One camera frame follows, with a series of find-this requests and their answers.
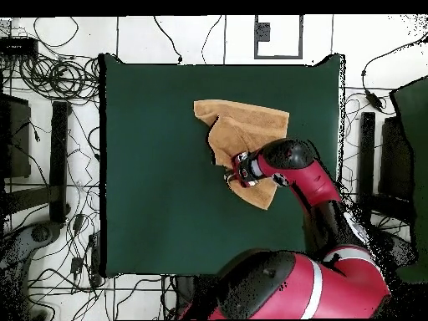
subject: green tabletop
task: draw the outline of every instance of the green tabletop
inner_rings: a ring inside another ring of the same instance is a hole
[[[311,140],[336,174],[341,58],[303,65],[121,64],[105,55],[106,273],[216,273],[255,247],[304,250],[288,189],[267,211],[234,195],[211,164],[199,99],[289,112],[288,137]]]

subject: cloth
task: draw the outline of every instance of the cloth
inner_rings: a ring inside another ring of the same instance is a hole
[[[255,151],[267,143],[285,138],[287,112],[252,104],[205,99],[195,101],[195,116],[211,127],[208,145],[214,155],[215,165],[232,168],[232,157],[243,151]],[[275,196],[277,185],[272,179],[261,180],[251,188],[244,188],[238,181],[229,187],[244,201],[267,210]]]

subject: green panel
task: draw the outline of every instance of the green panel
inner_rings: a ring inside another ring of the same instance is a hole
[[[234,195],[211,164],[199,99],[290,113],[335,176],[340,56],[294,65],[120,64],[105,56],[107,266],[116,273],[216,273],[254,247],[302,251],[303,211],[288,189],[268,211]]]
[[[414,152],[416,211],[413,234],[419,252],[415,265],[399,269],[407,282],[428,282],[428,77],[414,82],[392,94],[403,123],[405,137]]]

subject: floor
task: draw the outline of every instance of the floor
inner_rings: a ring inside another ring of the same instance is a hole
[[[27,32],[34,35],[35,18],[20,18],[13,21],[13,35]],[[359,108],[367,102],[361,83],[361,71],[367,62],[393,48],[412,42],[428,31],[427,16],[416,15],[304,15],[303,17],[303,57],[301,59],[255,59],[254,58],[254,16],[251,15],[209,15],[200,17],[158,17],[159,24],[174,41],[176,51],[182,57],[183,64],[316,64],[326,55],[339,53],[346,58],[346,80],[344,89],[345,105],[349,113],[345,130],[349,136],[344,143],[344,178],[353,180],[356,173],[356,148],[358,144]],[[54,48],[61,54],[74,54],[96,57],[99,53],[116,54],[126,63],[177,63],[175,53],[168,38],[156,26],[153,17],[121,18],[74,18],[79,30],[73,40],[64,46]],[[296,56],[298,55],[298,17],[297,16],[262,16],[260,23],[271,23],[271,42],[260,43],[258,55],[262,56]],[[37,21],[38,36],[51,46],[63,43],[76,31],[76,24],[71,18],[40,18]],[[42,54],[51,55],[41,46]],[[384,112],[393,114],[389,101],[391,89],[408,84],[414,79],[428,74],[428,45],[413,46],[375,60],[367,69],[365,85],[379,97],[385,97]],[[12,95],[28,99],[31,104],[32,122],[40,127],[40,141],[31,139],[29,154],[38,162],[45,177],[48,177],[50,151],[50,118],[52,106],[48,99],[34,92],[23,90],[26,84],[21,79],[14,79],[12,89],[5,88]],[[370,107],[364,110],[373,111]],[[380,128],[387,115],[376,114],[376,145],[380,145]],[[97,210],[99,163],[87,143],[88,133],[99,125],[99,116],[95,103],[74,105],[69,118],[69,186],[68,202],[72,216],[82,205],[89,189],[90,200],[83,213],[90,214]],[[99,137],[96,130],[91,135],[91,143],[98,146]],[[379,166],[380,149],[375,153],[375,166]],[[379,169],[374,172],[374,179],[379,178]],[[29,178],[7,180],[7,188],[17,191],[33,186],[43,186],[43,178],[37,166],[32,163]],[[354,189],[354,181],[345,182],[349,191]],[[19,225],[29,212],[13,214],[8,228]],[[46,218],[48,208],[30,215],[26,223]],[[80,234],[83,243],[81,252],[88,242],[92,229],[99,230],[99,218],[93,213],[92,225]],[[403,238],[408,232],[400,231]],[[37,278],[46,268],[58,269],[61,274],[69,274],[71,255],[67,255],[65,232],[58,241],[38,251],[30,268],[29,279]],[[163,318],[161,305],[160,276],[122,275],[107,280],[99,297],[88,303],[87,293],[72,293],[72,289],[57,274],[47,271],[30,289],[32,300],[46,303],[55,309],[54,320],[71,320],[74,317],[84,320],[119,320]],[[81,287],[88,287],[85,275],[80,280]],[[166,307],[175,306],[175,293],[170,288],[166,291]]]

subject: black cable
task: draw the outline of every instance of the black cable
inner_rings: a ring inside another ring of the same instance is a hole
[[[73,35],[71,36],[71,38],[70,38],[69,40],[65,41],[65,42],[64,42],[64,43],[62,43],[62,44],[58,44],[58,45],[47,44],[46,42],[42,41],[42,39],[40,39],[40,36],[38,35],[37,29],[36,29],[36,23],[37,23],[37,21],[38,21],[40,18],[36,18],[36,19],[34,20],[34,23],[33,23],[33,28],[34,28],[34,33],[36,34],[36,36],[37,36],[38,40],[40,41],[40,43],[42,43],[46,48],[49,48],[49,47],[50,47],[50,48],[59,48],[59,47],[64,46],[65,44],[67,44],[67,43],[71,42],[71,41],[74,39],[74,37],[76,37],[76,34],[77,34],[77,32],[79,31],[79,25],[78,25],[78,24],[77,24],[77,22],[74,20],[74,18],[72,18],[71,16],[70,16],[70,18],[71,18],[71,20],[74,22],[74,24],[76,25],[76,30],[74,31]]]
[[[205,57],[204,57],[204,48],[205,48],[205,45],[206,45],[206,41],[208,40],[208,37],[210,37],[212,29],[214,27],[216,27],[216,25],[220,22],[220,20],[222,19],[222,17],[223,17],[223,15],[220,15],[220,17],[218,18],[218,20],[216,20],[216,22],[211,26],[210,30],[208,31],[208,35],[205,38],[205,42],[204,42],[204,45],[202,46],[202,50],[201,50],[201,55],[202,55],[202,59],[204,61],[204,64],[206,64]]]
[[[89,134],[88,134],[88,144],[89,144],[89,146],[92,148],[92,149],[94,149],[94,150],[97,150],[97,151],[99,151],[99,149],[98,148],[95,148],[92,144],[91,144],[91,142],[90,142],[90,136],[92,135],[92,133],[94,133],[96,130],[98,130],[99,129],[99,126],[98,127],[95,127],[95,128],[93,128],[90,132],[89,132]]]
[[[32,299],[30,299],[30,298],[28,298],[28,301],[29,301],[30,303],[32,303],[33,305],[39,305],[39,306],[41,306],[41,307],[45,307],[45,308],[49,308],[49,309],[51,309],[51,310],[52,310],[52,312],[53,312],[53,314],[52,314],[52,318],[51,318],[49,321],[53,321],[53,320],[54,320],[56,312],[55,312],[55,309],[54,309],[53,307],[51,307],[50,305],[47,305],[47,304],[42,304],[42,303],[34,302],[34,301],[33,301]]]
[[[123,299],[123,300],[121,300],[120,302],[118,302],[117,303],[117,305],[116,305],[116,314],[115,314],[115,316],[113,317],[113,319],[115,320],[115,321],[117,321],[117,319],[118,319],[118,317],[119,317],[119,305],[121,305],[122,303],[124,303],[126,300],[128,300],[130,297],[132,297],[132,294],[134,294],[134,292],[135,292],[135,290],[137,289],[137,287],[138,287],[138,285],[141,283],[141,282],[159,282],[160,281],[160,279],[140,279],[136,284],[135,284],[135,286],[132,288],[132,291],[130,292],[130,294],[125,298],[125,299]]]
[[[170,42],[172,44],[172,48],[174,49],[174,52],[176,52],[176,54],[178,55],[178,64],[181,63],[183,61],[183,58],[181,57],[181,54],[177,52],[176,45],[174,44],[174,41],[172,40],[172,38],[170,36],[168,36],[168,34],[164,31],[164,29],[157,22],[156,16],[153,16],[153,19],[155,20],[155,23],[156,23],[157,27],[159,28],[159,30],[170,40]]]
[[[369,61],[365,66],[364,66],[364,69],[363,69],[363,71],[361,72],[361,79],[362,79],[362,82],[363,82],[364,94],[365,94],[365,97],[367,98],[367,100],[370,102],[370,104],[371,104],[374,108],[376,108],[379,112],[384,113],[384,111],[382,110],[382,109],[383,109],[383,107],[382,107],[382,104],[381,104],[380,98],[379,98],[376,94],[374,94],[374,93],[370,92],[370,91],[365,87],[364,78],[365,78],[365,75],[367,74],[367,67],[368,67],[371,63],[373,63],[375,60],[380,59],[380,58],[383,58],[383,57],[385,57],[385,56],[387,56],[387,55],[389,55],[389,54],[392,54],[392,53],[394,53],[394,52],[396,52],[396,51],[398,51],[398,50],[401,50],[401,49],[403,49],[403,48],[409,48],[409,47],[411,47],[411,46],[413,46],[413,45],[415,45],[415,44],[419,44],[419,43],[428,43],[428,42],[427,42],[427,39],[428,39],[428,37],[427,37],[427,36],[428,36],[428,32],[427,32],[427,33],[425,33],[421,38],[417,39],[417,40],[416,40],[416,41],[414,41],[414,42],[410,42],[410,43],[407,43],[407,44],[403,44],[403,45],[401,45],[401,46],[399,46],[399,47],[397,47],[397,48],[394,48],[394,49],[390,50],[388,53],[381,54],[381,55],[379,55],[379,56],[377,56],[377,57],[375,57],[375,58],[371,59],[371,60],[370,60],[370,61]]]

